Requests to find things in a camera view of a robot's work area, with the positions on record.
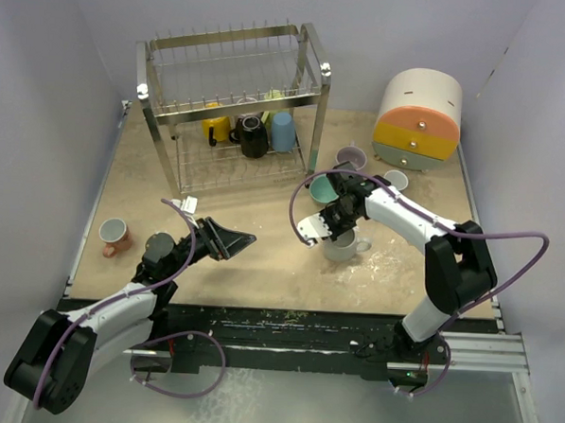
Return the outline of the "blue cup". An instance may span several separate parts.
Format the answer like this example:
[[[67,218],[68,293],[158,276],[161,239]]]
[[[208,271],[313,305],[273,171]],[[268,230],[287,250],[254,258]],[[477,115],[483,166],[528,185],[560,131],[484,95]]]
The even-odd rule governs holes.
[[[272,120],[271,144],[275,151],[290,152],[295,146],[296,132],[293,117],[286,112],[278,112]]]

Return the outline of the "terracotta mug white inside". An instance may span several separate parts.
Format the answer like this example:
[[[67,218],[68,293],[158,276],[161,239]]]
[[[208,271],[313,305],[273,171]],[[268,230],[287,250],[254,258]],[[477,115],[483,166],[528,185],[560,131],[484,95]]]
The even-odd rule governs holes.
[[[126,252],[133,245],[128,224],[121,218],[105,220],[99,226],[98,234],[100,240],[104,242],[102,254],[105,258]]]

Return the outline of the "yellow mug black handle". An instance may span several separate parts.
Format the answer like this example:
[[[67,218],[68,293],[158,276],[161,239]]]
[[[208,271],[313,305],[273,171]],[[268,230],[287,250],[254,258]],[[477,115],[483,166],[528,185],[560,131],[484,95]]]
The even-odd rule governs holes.
[[[212,148],[216,147],[220,142],[229,141],[231,122],[227,115],[204,119],[202,127],[204,137]]]

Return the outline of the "black mug cream inside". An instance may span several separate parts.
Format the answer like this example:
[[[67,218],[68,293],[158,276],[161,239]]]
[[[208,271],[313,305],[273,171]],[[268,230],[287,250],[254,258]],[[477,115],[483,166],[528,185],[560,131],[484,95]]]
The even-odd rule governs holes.
[[[240,119],[228,138],[232,144],[240,145],[242,154],[249,159],[261,158],[269,150],[265,125],[257,115]]]

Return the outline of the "light green mug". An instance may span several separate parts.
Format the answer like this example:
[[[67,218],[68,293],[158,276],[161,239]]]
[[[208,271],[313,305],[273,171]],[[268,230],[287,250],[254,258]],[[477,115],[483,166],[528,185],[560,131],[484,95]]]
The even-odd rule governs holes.
[[[272,126],[272,121],[274,115],[277,113],[274,104],[279,100],[285,97],[283,91],[278,89],[271,89],[264,95],[264,101],[267,102],[267,106],[265,107],[262,113],[262,120],[261,122],[269,129]]]

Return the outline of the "lilac mug black handle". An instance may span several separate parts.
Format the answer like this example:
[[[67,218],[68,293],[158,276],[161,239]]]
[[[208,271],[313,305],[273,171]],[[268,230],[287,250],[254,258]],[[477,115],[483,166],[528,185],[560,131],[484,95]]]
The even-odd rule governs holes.
[[[249,103],[249,104],[250,103],[257,103],[257,102],[259,102],[259,100],[254,98],[254,97],[242,97],[241,99],[239,99],[237,101],[237,105],[245,104],[245,103]]]

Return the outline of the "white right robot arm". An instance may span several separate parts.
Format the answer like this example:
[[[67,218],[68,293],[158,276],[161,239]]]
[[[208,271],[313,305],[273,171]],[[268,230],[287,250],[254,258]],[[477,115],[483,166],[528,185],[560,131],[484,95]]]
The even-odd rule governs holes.
[[[329,236],[338,239],[365,219],[381,223],[424,256],[425,297],[394,328],[392,347],[400,359],[416,361],[427,342],[460,309],[497,285],[483,233],[473,221],[456,223],[436,217],[413,203],[388,181],[333,169],[327,179],[338,199],[319,217]]]

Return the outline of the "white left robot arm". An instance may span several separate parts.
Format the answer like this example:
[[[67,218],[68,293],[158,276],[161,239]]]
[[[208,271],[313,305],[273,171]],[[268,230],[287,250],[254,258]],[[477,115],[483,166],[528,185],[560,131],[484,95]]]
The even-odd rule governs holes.
[[[186,267],[205,257],[231,259],[255,242],[256,236],[223,228],[210,217],[193,221],[180,240],[152,234],[122,290],[85,308],[50,309],[36,318],[4,374],[5,385],[35,407],[61,414],[89,376],[121,351],[164,344],[168,326],[160,318]]]

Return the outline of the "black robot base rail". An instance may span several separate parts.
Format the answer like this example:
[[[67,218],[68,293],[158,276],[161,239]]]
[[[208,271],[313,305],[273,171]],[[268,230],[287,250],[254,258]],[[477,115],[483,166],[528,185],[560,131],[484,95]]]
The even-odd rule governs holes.
[[[427,368],[445,364],[445,346],[439,337],[404,344],[399,320],[389,314],[171,304],[137,348],[169,357],[177,373],[224,365],[424,383]]]

